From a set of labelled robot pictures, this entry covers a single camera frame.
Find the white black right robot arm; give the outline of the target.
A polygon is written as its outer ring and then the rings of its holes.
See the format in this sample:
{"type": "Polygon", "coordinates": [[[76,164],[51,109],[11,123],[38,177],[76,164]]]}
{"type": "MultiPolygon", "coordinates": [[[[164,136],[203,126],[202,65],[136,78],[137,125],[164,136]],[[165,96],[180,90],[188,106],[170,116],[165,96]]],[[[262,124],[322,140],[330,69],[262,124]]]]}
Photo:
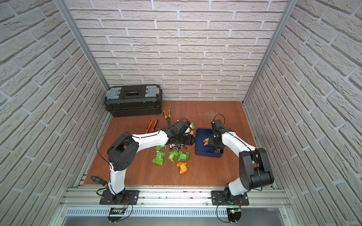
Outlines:
{"type": "Polygon", "coordinates": [[[242,140],[232,129],[226,129],[221,120],[212,123],[213,134],[208,145],[215,153],[222,153],[225,147],[239,158],[239,178],[225,186],[229,196],[243,195],[253,189],[263,188],[274,183],[274,175],[268,153],[242,140]]]}

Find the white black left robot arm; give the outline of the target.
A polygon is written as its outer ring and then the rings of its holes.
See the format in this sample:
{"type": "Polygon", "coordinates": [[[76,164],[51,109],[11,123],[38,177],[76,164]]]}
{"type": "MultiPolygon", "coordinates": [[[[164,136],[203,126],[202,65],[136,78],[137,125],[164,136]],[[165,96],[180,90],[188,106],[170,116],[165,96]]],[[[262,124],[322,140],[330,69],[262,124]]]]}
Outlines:
{"type": "Polygon", "coordinates": [[[175,125],[153,133],[134,135],[129,132],[122,132],[107,150],[110,164],[108,182],[110,193],[117,195],[124,191],[126,170],[138,152],[169,144],[192,146],[195,143],[195,138],[191,135],[191,129],[191,122],[179,120],[175,125]]]}

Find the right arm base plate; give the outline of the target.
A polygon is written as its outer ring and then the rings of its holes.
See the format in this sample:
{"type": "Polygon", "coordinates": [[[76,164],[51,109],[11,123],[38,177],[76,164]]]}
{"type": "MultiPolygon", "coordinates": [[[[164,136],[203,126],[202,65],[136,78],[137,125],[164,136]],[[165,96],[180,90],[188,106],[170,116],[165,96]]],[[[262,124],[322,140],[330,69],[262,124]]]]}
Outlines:
{"type": "Polygon", "coordinates": [[[228,192],[222,190],[212,190],[211,201],[214,206],[217,205],[249,206],[249,200],[247,194],[233,196],[228,192]]]}

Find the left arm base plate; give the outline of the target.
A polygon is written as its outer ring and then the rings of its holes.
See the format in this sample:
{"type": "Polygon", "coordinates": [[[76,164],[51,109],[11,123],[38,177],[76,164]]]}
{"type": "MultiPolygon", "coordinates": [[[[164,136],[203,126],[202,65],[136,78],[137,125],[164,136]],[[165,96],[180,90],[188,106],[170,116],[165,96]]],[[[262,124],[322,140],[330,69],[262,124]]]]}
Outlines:
{"type": "Polygon", "coordinates": [[[125,205],[128,201],[130,204],[136,205],[139,193],[139,190],[124,190],[114,195],[110,190],[105,190],[101,195],[100,205],[125,205]]]}

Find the orange cookie packet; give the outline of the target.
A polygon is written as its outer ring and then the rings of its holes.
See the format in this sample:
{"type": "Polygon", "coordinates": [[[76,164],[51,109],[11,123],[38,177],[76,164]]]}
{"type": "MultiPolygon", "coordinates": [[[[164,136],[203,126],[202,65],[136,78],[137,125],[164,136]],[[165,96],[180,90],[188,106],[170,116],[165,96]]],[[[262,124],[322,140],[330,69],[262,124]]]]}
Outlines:
{"type": "Polygon", "coordinates": [[[189,172],[187,168],[187,163],[185,162],[178,162],[176,166],[180,168],[180,174],[189,172]]]}

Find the black silver cookie packet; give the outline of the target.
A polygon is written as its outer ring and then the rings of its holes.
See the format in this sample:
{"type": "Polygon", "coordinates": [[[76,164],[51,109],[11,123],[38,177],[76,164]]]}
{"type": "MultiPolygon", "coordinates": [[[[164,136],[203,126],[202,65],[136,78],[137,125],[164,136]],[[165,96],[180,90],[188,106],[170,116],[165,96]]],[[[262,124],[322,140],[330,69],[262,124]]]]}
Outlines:
{"type": "Polygon", "coordinates": [[[181,150],[181,149],[187,149],[185,144],[170,144],[170,151],[172,150],[181,150]]]}

